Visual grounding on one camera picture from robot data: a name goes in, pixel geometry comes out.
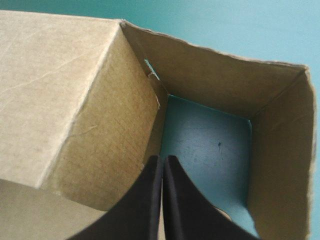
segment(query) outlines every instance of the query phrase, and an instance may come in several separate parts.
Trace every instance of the cardboard box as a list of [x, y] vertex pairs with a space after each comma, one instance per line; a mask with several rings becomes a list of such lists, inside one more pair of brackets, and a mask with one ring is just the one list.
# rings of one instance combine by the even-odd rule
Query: cardboard box
[[256, 229], [308, 238], [316, 104], [306, 66], [119, 19], [0, 11], [0, 25], [1, 179], [106, 211], [159, 154], [171, 94], [250, 119]]

